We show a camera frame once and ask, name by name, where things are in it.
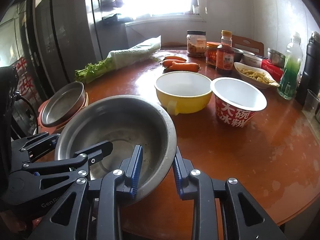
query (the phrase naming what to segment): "black lid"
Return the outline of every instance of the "black lid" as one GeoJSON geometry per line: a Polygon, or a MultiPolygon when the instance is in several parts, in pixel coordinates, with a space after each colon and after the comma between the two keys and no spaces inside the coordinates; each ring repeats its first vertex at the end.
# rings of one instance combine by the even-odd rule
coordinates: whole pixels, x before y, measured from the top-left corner
{"type": "Polygon", "coordinates": [[[202,32],[202,31],[187,31],[187,34],[204,35],[205,36],[205,32],[202,32]]]}

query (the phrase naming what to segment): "bottle of red sauce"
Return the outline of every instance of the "bottle of red sauce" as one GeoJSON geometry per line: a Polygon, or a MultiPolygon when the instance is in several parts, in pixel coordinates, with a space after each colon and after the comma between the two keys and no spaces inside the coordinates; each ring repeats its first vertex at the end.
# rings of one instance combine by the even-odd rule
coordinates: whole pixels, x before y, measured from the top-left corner
{"type": "Polygon", "coordinates": [[[221,44],[217,48],[216,71],[224,76],[229,76],[233,68],[235,53],[232,49],[232,32],[221,32],[221,44]]]}

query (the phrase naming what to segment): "orange carrot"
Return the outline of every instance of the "orange carrot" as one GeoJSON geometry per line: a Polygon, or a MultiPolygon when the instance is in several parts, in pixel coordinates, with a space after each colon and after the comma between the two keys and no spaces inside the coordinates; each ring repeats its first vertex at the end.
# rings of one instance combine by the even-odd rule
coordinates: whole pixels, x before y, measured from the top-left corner
{"type": "Polygon", "coordinates": [[[184,61],[184,62],[187,61],[185,58],[183,58],[183,57],[178,57],[178,56],[166,56],[166,57],[164,57],[164,60],[166,60],[166,59],[181,60],[181,61],[184,61]]]}
{"type": "Polygon", "coordinates": [[[172,66],[167,68],[171,71],[191,71],[191,72],[198,72],[199,71],[199,64],[197,63],[172,63],[172,66]]]}
{"type": "Polygon", "coordinates": [[[185,62],[182,61],[182,60],[166,59],[166,60],[164,60],[161,64],[162,64],[164,67],[171,67],[171,66],[172,66],[172,62],[175,62],[175,63],[185,63],[185,62]]]}

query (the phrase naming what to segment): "green liquid bottle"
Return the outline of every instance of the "green liquid bottle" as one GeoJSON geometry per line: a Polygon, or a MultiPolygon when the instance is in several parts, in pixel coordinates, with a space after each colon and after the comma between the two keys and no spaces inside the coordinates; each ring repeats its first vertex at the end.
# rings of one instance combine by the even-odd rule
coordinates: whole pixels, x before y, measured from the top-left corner
{"type": "Polygon", "coordinates": [[[303,57],[300,44],[301,38],[299,33],[296,32],[293,34],[291,42],[287,46],[284,74],[280,80],[280,87],[278,88],[279,95],[287,100],[292,99],[297,90],[297,76],[303,57]]]}

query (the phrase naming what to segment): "plate of food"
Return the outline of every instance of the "plate of food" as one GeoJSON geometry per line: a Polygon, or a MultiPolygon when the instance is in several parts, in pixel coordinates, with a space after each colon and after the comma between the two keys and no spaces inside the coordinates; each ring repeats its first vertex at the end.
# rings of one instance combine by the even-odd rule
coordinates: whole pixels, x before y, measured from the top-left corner
{"type": "Polygon", "coordinates": [[[235,62],[234,65],[242,80],[257,88],[265,89],[280,86],[267,71],[261,68],[250,67],[238,62],[235,62]]]}

